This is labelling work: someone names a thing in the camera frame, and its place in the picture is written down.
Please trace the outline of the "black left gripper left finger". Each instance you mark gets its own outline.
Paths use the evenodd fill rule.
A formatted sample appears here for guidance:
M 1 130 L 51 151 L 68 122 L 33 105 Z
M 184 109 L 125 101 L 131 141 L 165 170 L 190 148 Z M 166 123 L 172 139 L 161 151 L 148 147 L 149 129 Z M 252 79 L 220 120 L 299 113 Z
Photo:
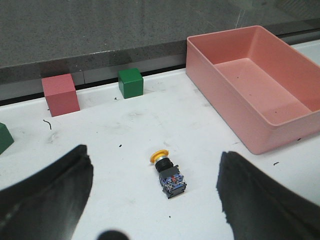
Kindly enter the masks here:
M 86 145 L 0 192 L 2 240 L 70 240 L 93 184 Z

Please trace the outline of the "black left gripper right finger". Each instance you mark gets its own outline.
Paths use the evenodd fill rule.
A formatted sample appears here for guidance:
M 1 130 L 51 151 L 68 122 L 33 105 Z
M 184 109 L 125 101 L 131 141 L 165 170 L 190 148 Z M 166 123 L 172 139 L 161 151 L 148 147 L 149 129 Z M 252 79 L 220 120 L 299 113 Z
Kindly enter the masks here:
M 223 152 L 216 183 L 236 240 L 318 240 L 320 207 L 234 151 Z

